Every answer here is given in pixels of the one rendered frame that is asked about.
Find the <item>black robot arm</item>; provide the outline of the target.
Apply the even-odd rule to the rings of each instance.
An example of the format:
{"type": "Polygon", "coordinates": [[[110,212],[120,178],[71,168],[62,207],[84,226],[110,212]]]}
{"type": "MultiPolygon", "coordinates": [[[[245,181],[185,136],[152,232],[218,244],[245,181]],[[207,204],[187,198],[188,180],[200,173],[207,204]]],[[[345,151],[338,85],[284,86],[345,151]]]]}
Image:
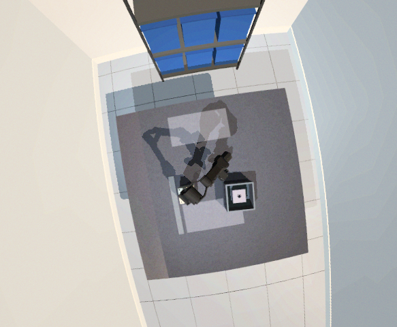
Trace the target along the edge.
{"type": "Polygon", "coordinates": [[[215,177],[218,177],[221,181],[224,181],[228,177],[229,170],[227,170],[227,168],[229,167],[228,162],[231,159],[232,154],[227,151],[225,151],[222,155],[217,155],[210,171],[206,175],[204,175],[199,181],[192,182],[186,189],[182,190],[178,197],[187,206],[190,203],[198,204],[206,196],[207,189],[212,185],[212,181],[215,179],[215,177]],[[206,188],[203,196],[192,186],[193,183],[197,182],[200,182],[206,188]]]}

